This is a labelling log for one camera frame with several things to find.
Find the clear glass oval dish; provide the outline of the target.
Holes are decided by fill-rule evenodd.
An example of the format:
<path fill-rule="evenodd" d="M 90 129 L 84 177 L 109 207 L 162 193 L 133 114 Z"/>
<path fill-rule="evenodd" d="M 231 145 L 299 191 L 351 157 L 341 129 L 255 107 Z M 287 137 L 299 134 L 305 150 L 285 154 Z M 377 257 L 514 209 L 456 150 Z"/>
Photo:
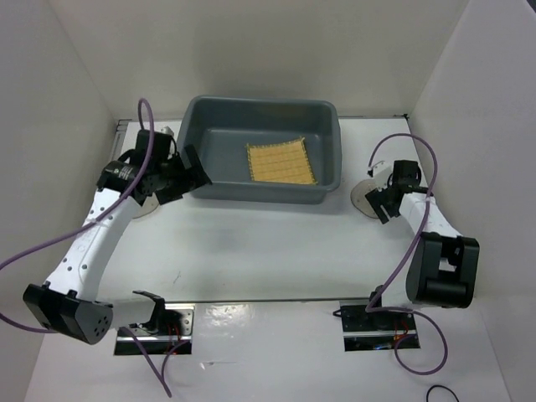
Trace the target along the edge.
<path fill-rule="evenodd" d="M 155 195 L 152 195 L 151 197 L 148 197 L 144 204 L 141 206 L 140 210 L 134 215 L 134 219 L 140 219 L 143 218 L 154 211 L 156 211 L 159 207 L 159 202 L 157 201 L 157 198 Z"/>
<path fill-rule="evenodd" d="M 378 216 L 366 199 L 366 195 L 376 188 L 376 182 L 372 178 L 367 178 L 355 185 L 350 193 L 350 200 L 354 208 L 371 219 L 377 219 Z"/>

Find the bamboo woven mat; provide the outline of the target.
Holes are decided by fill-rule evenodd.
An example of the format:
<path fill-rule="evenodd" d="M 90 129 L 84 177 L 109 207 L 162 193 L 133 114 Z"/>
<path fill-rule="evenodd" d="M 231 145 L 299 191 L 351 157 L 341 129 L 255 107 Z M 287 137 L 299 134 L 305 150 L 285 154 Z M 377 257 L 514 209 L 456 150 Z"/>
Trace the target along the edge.
<path fill-rule="evenodd" d="M 316 185 L 305 138 L 265 145 L 246 145 L 250 178 L 254 182 Z"/>

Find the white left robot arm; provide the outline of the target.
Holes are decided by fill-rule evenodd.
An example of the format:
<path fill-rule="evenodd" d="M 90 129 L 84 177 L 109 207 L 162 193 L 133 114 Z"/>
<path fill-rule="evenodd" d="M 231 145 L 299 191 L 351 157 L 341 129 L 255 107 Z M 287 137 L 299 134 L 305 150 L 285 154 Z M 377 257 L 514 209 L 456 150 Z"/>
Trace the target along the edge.
<path fill-rule="evenodd" d="M 141 129 L 134 148 L 102 170 L 85 222 L 64 259 L 23 301 L 39 324 L 93 345 L 113 327 L 113 307 L 97 294 L 104 270 L 126 227 L 146 199 L 164 205 L 211 182 L 194 146 L 172 151 L 173 137 Z"/>

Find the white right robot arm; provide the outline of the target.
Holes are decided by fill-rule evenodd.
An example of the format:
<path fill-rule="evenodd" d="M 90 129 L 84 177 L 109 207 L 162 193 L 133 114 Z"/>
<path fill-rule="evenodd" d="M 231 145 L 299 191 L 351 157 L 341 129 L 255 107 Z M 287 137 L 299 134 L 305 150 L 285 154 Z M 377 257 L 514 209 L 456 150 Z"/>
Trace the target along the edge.
<path fill-rule="evenodd" d="M 380 222 L 401 217 L 416 244 L 405 279 L 414 306 L 465 309 L 472 304 L 480 245 L 445 218 L 429 189 L 421 184 L 419 163 L 379 162 L 368 170 L 374 188 L 365 194 Z"/>

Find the grey plastic bin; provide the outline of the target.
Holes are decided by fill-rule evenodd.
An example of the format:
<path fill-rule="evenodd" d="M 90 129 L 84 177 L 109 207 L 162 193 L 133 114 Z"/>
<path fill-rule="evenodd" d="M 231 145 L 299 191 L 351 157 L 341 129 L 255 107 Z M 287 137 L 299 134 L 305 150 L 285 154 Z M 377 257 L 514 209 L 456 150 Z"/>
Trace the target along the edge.
<path fill-rule="evenodd" d="M 252 179 L 248 147 L 301 140 L 313 184 Z M 178 149 L 195 148 L 212 183 L 192 191 L 202 199 L 320 204 L 342 175 L 341 129 L 335 106 L 325 100 L 201 95 L 182 119 Z"/>

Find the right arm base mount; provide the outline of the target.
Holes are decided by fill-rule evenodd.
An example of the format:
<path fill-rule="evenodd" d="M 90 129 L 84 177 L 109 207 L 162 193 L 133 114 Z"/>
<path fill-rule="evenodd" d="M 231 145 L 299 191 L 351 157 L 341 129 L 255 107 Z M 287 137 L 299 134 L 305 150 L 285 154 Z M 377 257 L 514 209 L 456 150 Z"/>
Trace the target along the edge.
<path fill-rule="evenodd" d="M 346 352 L 420 348 L 415 319 L 409 313 L 367 313 L 364 301 L 341 301 L 332 312 L 343 331 Z"/>

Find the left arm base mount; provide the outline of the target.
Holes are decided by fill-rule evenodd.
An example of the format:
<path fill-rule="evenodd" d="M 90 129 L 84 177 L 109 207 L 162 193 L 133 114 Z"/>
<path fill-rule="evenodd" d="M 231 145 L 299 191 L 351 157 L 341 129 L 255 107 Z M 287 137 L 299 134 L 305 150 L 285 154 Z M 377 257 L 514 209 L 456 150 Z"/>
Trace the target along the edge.
<path fill-rule="evenodd" d="M 189 355 L 192 353 L 195 305 L 167 303 L 166 312 L 157 329 L 141 323 L 129 324 L 116 336 L 115 356 L 141 355 L 142 352 L 129 332 L 132 332 L 150 356 Z"/>

